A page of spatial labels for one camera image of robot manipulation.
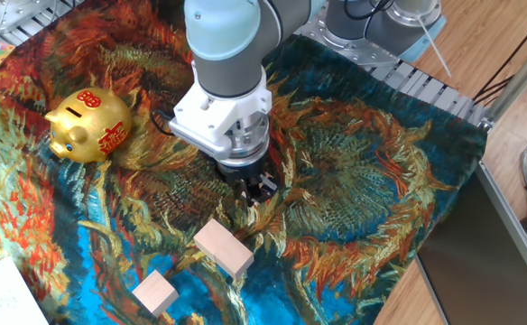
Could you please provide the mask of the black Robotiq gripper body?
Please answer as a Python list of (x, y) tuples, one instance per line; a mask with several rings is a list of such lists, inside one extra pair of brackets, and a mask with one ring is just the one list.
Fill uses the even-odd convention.
[(263, 182), (264, 158), (248, 163), (245, 166), (235, 166), (222, 162), (216, 162), (216, 166), (223, 182), (234, 183), (235, 181), (244, 181), (248, 185)]

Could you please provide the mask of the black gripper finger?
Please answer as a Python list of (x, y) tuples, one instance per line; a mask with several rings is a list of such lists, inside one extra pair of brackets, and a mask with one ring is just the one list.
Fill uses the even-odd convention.
[(257, 178), (243, 178), (241, 180), (242, 192), (245, 194), (248, 206), (253, 206), (259, 202), (261, 196), (260, 182)]
[(278, 190), (278, 185), (275, 183), (274, 178), (269, 173), (260, 174), (260, 189), (266, 195), (272, 197)]

